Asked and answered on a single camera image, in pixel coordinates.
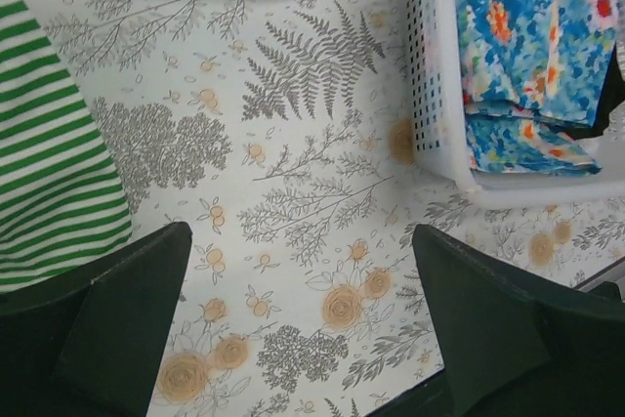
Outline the green striped tank top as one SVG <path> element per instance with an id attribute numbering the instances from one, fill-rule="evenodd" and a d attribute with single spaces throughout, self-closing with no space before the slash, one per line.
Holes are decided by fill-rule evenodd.
<path id="1" fill-rule="evenodd" d="M 86 265 L 132 232 L 117 169 L 24 0 L 1 0 L 1 290 Z"/>

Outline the floral patterned table mat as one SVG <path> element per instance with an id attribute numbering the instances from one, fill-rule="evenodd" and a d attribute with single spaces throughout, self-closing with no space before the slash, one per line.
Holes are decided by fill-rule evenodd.
<path id="1" fill-rule="evenodd" d="M 25 0 L 92 106 L 136 236 L 193 232 L 152 416 L 363 416 L 442 367 L 430 224 L 574 286 L 624 202 L 485 210 L 419 168 L 399 0 Z"/>

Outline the white rectangular basket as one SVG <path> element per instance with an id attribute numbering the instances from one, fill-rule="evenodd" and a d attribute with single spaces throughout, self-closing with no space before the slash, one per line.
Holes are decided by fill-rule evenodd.
<path id="1" fill-rule="evenodd" d="M 486 209 L 544 206 L 624 194 L 624 108 L 588 141 L 600 173 L 586 177 L 484 174 L 470 167 L 462 104 L 457 22 L 452 0 L 401 0 L 408 102 L 418 164 L 453 181 Z"/>

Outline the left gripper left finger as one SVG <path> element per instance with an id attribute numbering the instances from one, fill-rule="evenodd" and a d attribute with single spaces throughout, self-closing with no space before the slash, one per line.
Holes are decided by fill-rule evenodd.
<path id="1" fill-rule="evenodd" d="M 172 223 L 2 294 L 2 415 L 146 415 L 191 242 Z"/>

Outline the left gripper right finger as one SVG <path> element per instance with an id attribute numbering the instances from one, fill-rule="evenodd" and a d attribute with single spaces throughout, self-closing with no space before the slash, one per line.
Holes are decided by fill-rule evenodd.
<path id="1" fill-rule="evenodd" d="M 620 416 L 624 266 L 571 288 L 429 225 L 412 236 L 458 416 Z"/>

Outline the blue floral garment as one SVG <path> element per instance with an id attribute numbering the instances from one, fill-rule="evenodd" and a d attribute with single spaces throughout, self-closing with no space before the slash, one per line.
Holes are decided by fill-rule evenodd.
<path id="1" fill-rule="evenodd" d="M 473 170 L 587 176 L 617 70 L 621 0 L 455 0 Z"/>

